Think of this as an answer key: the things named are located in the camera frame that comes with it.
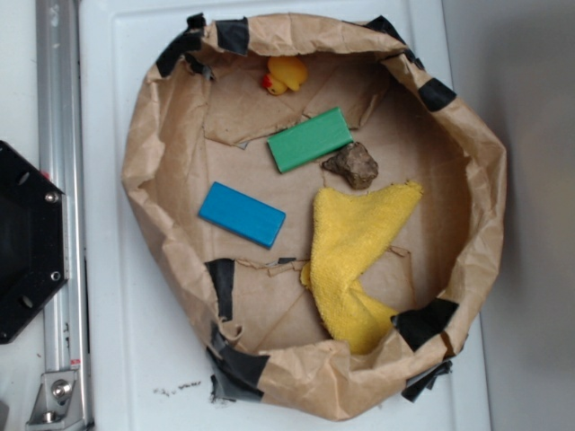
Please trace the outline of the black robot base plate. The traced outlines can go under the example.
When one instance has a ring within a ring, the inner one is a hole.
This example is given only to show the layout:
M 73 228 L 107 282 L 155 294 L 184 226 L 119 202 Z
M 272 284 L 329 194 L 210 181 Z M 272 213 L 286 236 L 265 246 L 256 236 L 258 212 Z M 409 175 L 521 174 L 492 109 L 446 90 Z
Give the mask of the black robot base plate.
M 64 198 L 1 143 L 1 343 L 13 342 L 67 280 Z

